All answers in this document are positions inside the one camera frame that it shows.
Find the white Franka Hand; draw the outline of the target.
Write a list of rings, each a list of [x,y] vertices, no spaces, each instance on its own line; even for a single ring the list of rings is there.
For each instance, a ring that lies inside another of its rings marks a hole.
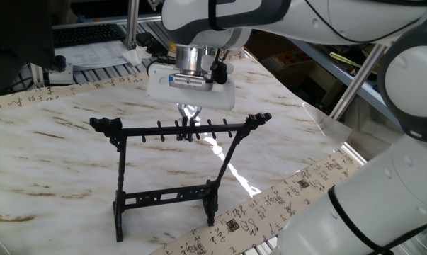
[[[204,78],[180,74],[173,66],[153,64],[149,68],[147,96],[155,101],[178,103],[182,127],[187,126],[188,118],[189,125],[194,127],[201,107],[226,111],[234,108],[235,84],[231,78],[225,84],[206,83]],[[187,139],[186,133],[179,137]]]

